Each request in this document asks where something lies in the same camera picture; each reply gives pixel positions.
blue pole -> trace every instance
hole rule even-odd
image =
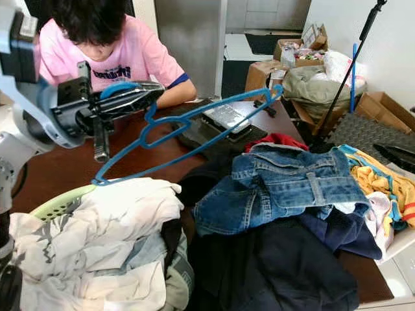
[[[357,53],[357,44],[353,44],[353,58]],[[350,91],[350,113],[355,111],[355,81],[356,81],[356,63],[351,71],[351,91]]]

pink t-shirt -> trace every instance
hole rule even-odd
[[[40,74],[53,85],[77,78],[77,63],[84,60],[91,66],[94,91],[101,91],[118,81],[150,80],[150,75],[165,87],[188,78],[156,34],[131,16],[126,16],[121,38],[110,57],[103,62],[88,58],[64,37],[53,19],[40,32],[40,50]]]

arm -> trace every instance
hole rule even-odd
[[[157,107],[167,108],[171,106],[180,105],[184,102],[194,100],[197,96],[196,88],[192,81],[186,80],[166,90],[164,94],[157,100]]]
[[[169,54],[157,35],[140,21],[136,23],[140,28],[141,50],[147,71],[167,88],[157,101],[158,107],[166,108],[194,100],[196,88],[188,75]]]

white wall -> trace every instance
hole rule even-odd
[[[376,0],[312,0],[305,28],[324,23],[331,49],[351,56]],[[364,44],[359,61],[369,67],[370,91],[385,91],[402,106],[415,106],[414,0],[389,0]]]
[[[132,3],[136,17],[144,21],[158,35],[154,0],[132,0]]]

pile of clothes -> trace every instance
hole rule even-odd
[[[363,191],[346,149],[312,154],[290,137],[271,135],[179,182],[179,197],[195,206],[198,233],[189,249],[196,287],[188,310],[358,307],[355,279],[335,253],[381,260],[393,239],[386,235],[390,223],[390,230],[384,226],[393,201],[376,187]]]
[[[184,310],[194,273],[179,191],[168,181],[132,179],[97,187],[50,222],[12,214],[21,310]]]
[[[414,181],[347,145],[316,154],[272,134],[178,185],[97,187],[50,222],[12,214],[10,234],[22,311],[334,311],[359,306],[337,250],[382,260],[407,226]]]

